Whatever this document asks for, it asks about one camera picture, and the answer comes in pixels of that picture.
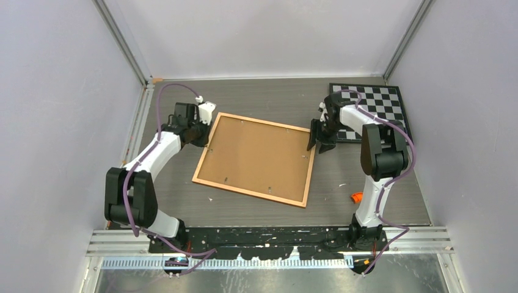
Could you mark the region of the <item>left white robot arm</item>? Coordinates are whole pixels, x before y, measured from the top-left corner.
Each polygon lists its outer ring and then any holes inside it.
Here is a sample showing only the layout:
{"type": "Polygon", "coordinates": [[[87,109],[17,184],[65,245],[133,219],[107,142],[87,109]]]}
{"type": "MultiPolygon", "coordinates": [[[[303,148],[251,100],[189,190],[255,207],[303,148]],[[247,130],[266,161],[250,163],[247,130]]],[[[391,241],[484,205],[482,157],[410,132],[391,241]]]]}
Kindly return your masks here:
{"type": "Polygon", "coordinates": [[[105,180],[106,220],[164,237],[164,245],[179,253],[186,248],[184,221],[158,207],[154,181],[167,162],[185,145],[204,147],[208,143],[216,105],[176,103],[165,123],[160,123],[153,140],[130,163],[112,167],[105,180]]]}

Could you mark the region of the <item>wooden picture frame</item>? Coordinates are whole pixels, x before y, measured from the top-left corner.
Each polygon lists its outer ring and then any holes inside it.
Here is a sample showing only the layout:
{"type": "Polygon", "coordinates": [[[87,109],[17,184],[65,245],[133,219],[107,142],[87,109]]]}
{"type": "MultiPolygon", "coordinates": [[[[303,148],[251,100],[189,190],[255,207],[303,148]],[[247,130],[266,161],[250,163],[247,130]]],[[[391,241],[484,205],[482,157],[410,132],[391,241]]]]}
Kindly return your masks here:
{"type": "Polygon", "coordinates": [[[310,131],[218,113],[192,181],[305,208],[315,158],[310,131]]]}

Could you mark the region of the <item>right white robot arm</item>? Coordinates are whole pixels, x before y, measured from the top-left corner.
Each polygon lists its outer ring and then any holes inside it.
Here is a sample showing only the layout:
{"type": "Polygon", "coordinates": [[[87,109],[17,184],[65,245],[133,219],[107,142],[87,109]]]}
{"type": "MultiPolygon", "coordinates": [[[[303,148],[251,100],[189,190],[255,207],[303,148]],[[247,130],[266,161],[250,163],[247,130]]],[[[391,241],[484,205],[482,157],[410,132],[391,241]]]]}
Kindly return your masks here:
{"type": "Polygon", "coordinates": [[[409,136],[401,122],[376,117],[359,100],[344,99],[343,93],[333,92],[320,103],[321,116],[311,121],[307,149],[317,143],[320,154],[334,149],[338,132],[345,127],[360,133],[360,164],[366,176],[362,200],[345,235],[329,243],[332,248],[376,250],[384,238],[381,218],[390,189],[409,165],[409,136]]]}

